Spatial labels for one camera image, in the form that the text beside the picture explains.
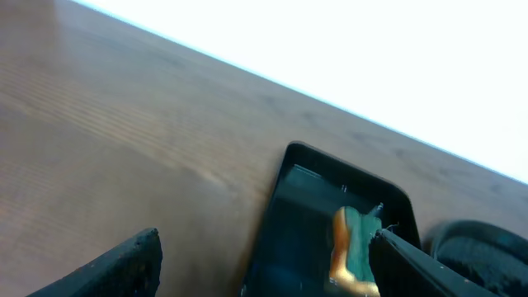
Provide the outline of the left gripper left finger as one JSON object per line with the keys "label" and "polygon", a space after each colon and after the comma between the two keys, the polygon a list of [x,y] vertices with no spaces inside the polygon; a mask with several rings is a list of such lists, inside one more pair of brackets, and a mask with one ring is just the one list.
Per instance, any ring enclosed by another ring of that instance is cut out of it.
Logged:
{"label": "left gripper left finger", "polygon": [[144,229],[28,297],[154,297],[162,260],[158,230]]}

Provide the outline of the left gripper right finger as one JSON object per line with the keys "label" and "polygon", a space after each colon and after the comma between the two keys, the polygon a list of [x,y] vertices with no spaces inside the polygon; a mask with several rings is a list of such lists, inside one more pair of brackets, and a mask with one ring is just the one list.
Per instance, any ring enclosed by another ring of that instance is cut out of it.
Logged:
{"label": "left gripper right finger", "polygon": [[503,289],[497,277],[461,275],[388,229],[370,239],[368,267],[381,296],[498,296]]}

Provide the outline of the yellow green sponge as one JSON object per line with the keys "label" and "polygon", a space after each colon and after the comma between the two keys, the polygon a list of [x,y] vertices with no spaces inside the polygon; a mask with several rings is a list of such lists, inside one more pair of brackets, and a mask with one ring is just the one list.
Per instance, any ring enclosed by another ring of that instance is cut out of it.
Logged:
{"label": "yellow green sponge", "polygon": [[380,296],[370,268],[369,245],[382,229],[380,203],[367,214],[343,206],[333,217],[333,250],[329,281],[354,296]]}

